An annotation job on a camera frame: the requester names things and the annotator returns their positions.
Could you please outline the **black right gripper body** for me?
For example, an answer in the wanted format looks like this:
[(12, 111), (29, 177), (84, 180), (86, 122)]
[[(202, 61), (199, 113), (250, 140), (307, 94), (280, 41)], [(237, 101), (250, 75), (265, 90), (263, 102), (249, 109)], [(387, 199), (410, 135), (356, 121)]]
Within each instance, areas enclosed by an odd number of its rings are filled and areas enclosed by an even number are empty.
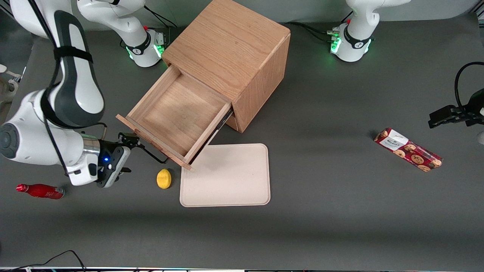
[(126, 155), (126, 149), (121, 143), (99, 140), (99, 167), (116, 167), (121, 157)]

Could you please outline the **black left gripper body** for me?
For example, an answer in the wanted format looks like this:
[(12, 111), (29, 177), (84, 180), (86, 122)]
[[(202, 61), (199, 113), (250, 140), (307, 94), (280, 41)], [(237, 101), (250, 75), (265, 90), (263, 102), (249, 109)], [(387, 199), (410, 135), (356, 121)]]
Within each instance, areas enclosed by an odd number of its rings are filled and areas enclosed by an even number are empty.
[(466, 105), (459, 106), (463, 120), (467, 127), (484, 125), (484, 89), (475, 92)]

